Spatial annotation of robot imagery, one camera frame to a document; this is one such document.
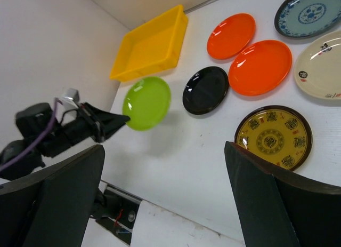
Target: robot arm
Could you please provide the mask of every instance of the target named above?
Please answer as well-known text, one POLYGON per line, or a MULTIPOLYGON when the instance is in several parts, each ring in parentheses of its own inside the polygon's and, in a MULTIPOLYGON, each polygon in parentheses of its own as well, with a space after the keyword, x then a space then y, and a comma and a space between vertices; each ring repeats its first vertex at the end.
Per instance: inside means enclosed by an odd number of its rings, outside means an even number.
MULTIPOLYGON (((54 119, 52 130, 32 149, 28 155, 0 172, 0 178, 14 180, 26 176, 37 167, 44 167, 42 155, 55 157, 70 147, 91 137, 102 143, 114 135, 130 120, 128 116, 99 110, 88 103, 78 103, 78 91, 70 89, 72 97, 64 96, 61 101, 68 110, 76 112, 71 122, 62 125, 54 119)), ((39 103, 20 111, 15 123, 23 136, 22 140, 9 143, 0 153, 0 168, 22 153, 46 129, 53 111, 48 103, 39 103)))

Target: cable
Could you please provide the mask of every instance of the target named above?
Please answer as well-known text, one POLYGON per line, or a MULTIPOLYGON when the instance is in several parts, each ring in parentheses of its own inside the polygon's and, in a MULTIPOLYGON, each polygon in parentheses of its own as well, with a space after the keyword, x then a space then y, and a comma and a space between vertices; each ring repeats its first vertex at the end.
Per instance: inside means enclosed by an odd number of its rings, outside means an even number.
POLYGON ((63 123, 63 121, 64 121, 64 117, 65 117, 65 115, 68 113, 68 112, 72 112, 72 111, 76 111, 77 112, 77 114, 78 114, 78 109, 70 109, 70 110, 67 110, 67 111, 65 111, 63 114, 62 114, 62 119, 60 120, 60 125, 63 123))
POLYGON ((12 166, 17 161, 21 160, 23 157, 25 157, 29 152, 31 152, 45 137, 48 135, 53 127, 54 121, 55 121, 55 115, 57 113, 57 106, 58 106, 59 99, 54 99, 54 108, 52 112, 52 116, 50 121, 48 122, 48 125, 46 129, 27 147, 23 152, 21 152, 19 155, 17 155, 15 158, 11 159, 4 165, 0 167, 0 172, 7 169, 8 167, 12 166))
POLYGON ((122 213, 123 213, 123 209, 121 209, 121 210, 119 211, 119 214, 118 214, 117 218, 115 219, 115 223, 114 223, 113 227, 117 227, 117 225, 118 225, 118 220, 122 217, 122 213))

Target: white surface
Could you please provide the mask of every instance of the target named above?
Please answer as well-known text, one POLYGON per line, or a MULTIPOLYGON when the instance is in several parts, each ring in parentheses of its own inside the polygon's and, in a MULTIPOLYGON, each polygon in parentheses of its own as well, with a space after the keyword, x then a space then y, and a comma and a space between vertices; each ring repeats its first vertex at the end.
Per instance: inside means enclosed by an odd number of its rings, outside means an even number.
POLYGON ((183 4, 185 10, 207 0, 93 0, 129 29, 183 4))
MULTIPOLYGON (((182 106, 183 88, 195 72, 213 65, 228 71, 232 59, 214 61, 206 51, 210 32, 228 16, 250 13, 255 17, 257 28, 253 42, 263 39, 284 41, 296 60, 299 53, 317 37, 293 40, 277 34, 273 21, 283 1, 220 0, 189 13, 178 66, 163 74, 172 91, 169 114, 150 131, 136 132, 126 127, 107 141, 102 179, 242 241, 226 171, 224 145, 227 140, 233 141, 238 124, 251 111, 266 105, 284 105, 306 117, 314 136, 312 152, 296 172, 341 186, 341 163, 338 161, 341 155, 339 103, 305 95, 296 86, 292 69, 280 86, 265 95, 243 97, 229 90, 222 104, 210 114, 194 117, 182 106)), ((129 85, 120 87, 112 112, 121 112, 128 89, 129 85)))
POLYGON ((242 247, 224 235, 159 206, 142 201, 137 213, 131 247, 242 247))
MULTIPOLYGON (((81 101, 110 109, 118 83, 109 74, 127 28, 91 0, 0 0, 0 14, 1 149, 22 138, 18 111, 52 104, 69 87, 81 101)), ((92 143, 44 161, 53 164, 92 143)))
POLYGON ((85 230, 82 247, 127 247, 128 245, 116 238, 110 231, 89 219, 85 230))

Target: plate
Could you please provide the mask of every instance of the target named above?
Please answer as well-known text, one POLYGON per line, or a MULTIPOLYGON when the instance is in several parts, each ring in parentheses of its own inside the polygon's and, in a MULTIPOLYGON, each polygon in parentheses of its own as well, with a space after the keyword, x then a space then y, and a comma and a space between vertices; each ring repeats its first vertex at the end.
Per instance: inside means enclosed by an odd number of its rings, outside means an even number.
POLYGON ((275 16, 276 30, 284 36, 319 35, 341 19, 341 0, 285 0, 275 16))
POLYGON ((147 77, 135 83, 127 92, 122 112, 130 117, 127 125, 138 131, 159 124, 171 105, 171 90, 158 77, 147 77))
POLYGON ((234 91, 246 96, 266 93, 279 85, 289 73, 292 56, 282 42, 265 40, 245 48, 229 70, 234 91))
POLYGON ((304 92, 320 99, 341 99, 341 31, 310 44, 297 58, 295 81, 304 92))
POLYGON ((230 16, 211 33, 207 52, 214 59, 228 59, 240 52, 255 34, 255 19, 245 13, 230 16))
POLYGON ((306 119, 284 106, 267 106, 246 116, 234 142, 260 158, 293 171, 308 157, 312 132, 306 119))
POLYGON ((194 115, 215 109, 229 89, 228 75, 220 67, 206 67, 194 74, 183 91, 184 108, 194 115))

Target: white wall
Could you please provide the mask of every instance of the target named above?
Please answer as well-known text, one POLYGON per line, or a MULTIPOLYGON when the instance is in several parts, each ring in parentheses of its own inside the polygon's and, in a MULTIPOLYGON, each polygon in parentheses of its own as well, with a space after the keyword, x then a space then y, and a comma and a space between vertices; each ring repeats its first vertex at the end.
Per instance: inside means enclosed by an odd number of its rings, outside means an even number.
POLYGON ((160 15, 170 8, 183 4, 190 9, 207 0, 93 0, 122 22, 134 29, 146 21, 160 15))
POLYGON ((0 148, 22 138, 16 112, 52 104, 69 87, 81 101, 110 110, 118 87, 110 69, 127 28, 91 0, 0 0, 0 15, 0 148))

